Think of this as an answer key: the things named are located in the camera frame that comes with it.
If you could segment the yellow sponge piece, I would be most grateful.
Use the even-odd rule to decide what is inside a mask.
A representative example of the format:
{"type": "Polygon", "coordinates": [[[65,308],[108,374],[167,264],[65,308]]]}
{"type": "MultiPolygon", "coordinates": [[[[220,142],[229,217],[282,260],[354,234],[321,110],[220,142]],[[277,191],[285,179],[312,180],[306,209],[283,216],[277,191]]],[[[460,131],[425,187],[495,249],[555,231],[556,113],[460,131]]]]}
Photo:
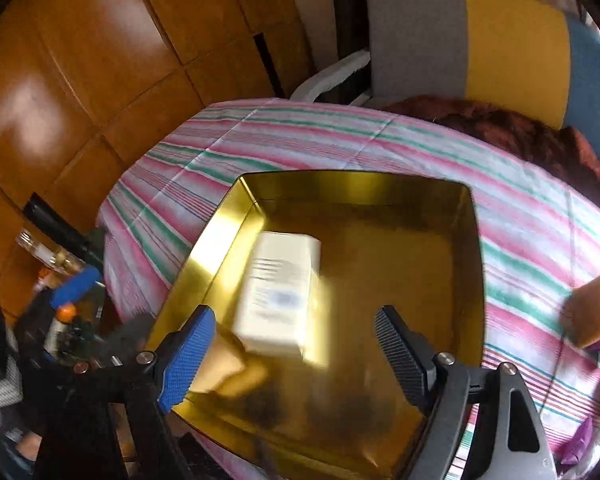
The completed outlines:
{"type": "Polygon", "coordinates": [[[600,275],[573,289],[565,302],[566,332],[579,349],[600,342],[600,275]]]}

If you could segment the dark red blanket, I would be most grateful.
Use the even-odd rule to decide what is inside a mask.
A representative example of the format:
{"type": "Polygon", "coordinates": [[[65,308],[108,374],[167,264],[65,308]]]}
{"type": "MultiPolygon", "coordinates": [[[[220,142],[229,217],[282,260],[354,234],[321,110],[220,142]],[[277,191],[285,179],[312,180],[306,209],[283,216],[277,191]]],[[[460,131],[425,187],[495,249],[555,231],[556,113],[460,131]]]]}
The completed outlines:
{"type": "Polygon", "coordinates": [[[480,101],[413,96],[386,112],[433,122],[538,166],[600,207],[600,159],[579,130],[553,129],[536,119],[480,101]]]}

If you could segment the wooden wardrobe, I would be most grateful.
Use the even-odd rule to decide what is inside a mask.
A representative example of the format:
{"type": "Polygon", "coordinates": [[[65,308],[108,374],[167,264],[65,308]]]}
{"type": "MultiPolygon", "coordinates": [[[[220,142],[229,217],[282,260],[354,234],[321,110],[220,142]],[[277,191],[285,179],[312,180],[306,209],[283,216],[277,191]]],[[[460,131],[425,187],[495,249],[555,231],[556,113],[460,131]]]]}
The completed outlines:
{"type": "Polygon", "coordinates": [[[0,306],[28,304],[16,243],[43,197],[94,226],[122,172],[215,102],[289,96],[314,69],[294,0],[10,0],[0,15],[0,306]]]}

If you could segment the gold metal tin box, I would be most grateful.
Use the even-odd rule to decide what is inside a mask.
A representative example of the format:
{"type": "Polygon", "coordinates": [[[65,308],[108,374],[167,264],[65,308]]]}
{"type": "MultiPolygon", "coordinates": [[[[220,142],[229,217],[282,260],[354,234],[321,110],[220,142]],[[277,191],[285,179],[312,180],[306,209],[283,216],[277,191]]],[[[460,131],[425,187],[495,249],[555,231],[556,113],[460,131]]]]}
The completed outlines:
{"type": "Polygon", "coordinates": [[[156,348],[200,304],[244,362],[175,411],[223,450],[265,450],[289,479],[393,479],[422,415],[404,399],[375,336],[390,304],[438,351],[476,365],[484,291],[466,184],[373,171],[243,174],[196,240],[149,337],[156,348]],[[251,249],[263,231],[321,244],[302,352],[249,351],[234,332],[251,249]]]}

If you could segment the white cardboard box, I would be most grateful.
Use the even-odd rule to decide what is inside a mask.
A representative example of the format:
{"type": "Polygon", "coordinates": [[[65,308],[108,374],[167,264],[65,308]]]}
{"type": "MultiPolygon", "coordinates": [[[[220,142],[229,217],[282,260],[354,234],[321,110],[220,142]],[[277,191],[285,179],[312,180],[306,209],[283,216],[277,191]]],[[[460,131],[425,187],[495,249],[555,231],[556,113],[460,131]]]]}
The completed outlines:
{"type": "Polygon", "coordinates": [[[251,353],[303,353],[309,337],[321,242],[306,234],[261,232],[238,298],[233,333],[251,353]]]}

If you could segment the grey yellow blue sofa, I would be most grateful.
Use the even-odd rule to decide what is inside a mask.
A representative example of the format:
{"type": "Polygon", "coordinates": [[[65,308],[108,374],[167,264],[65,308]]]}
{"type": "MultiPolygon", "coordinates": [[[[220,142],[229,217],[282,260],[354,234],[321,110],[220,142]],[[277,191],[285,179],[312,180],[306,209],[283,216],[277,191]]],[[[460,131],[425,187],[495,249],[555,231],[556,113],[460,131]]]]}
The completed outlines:
{"type": "Polygon", "coordinates": [[[365,0],[362,47],[292,94],[313,102],[368,68],[349,104],[482,101],[583,133],[600,158],[600,33],[538,0],[365,0]]]}

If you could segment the striped pink green bedsheet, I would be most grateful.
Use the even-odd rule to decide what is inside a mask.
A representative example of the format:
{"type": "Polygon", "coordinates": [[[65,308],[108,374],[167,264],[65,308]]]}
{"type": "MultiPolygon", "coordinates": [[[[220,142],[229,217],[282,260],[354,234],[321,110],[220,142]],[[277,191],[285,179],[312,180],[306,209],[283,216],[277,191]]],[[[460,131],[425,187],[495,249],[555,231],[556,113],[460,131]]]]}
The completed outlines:
{"type": "Polygon", "coordinates": [[[467,184],[486,278],[488,364],[519,366],[560,452],[600,414],[600,364],[562,338],[570,290],[600,275],[600,208],[498,148],[415,118],[284,100],[216,103],[122,174],[99,208],[105,280],[124,320],[158,313],[235,180],[264,170],[391,171],[467,184]]]}

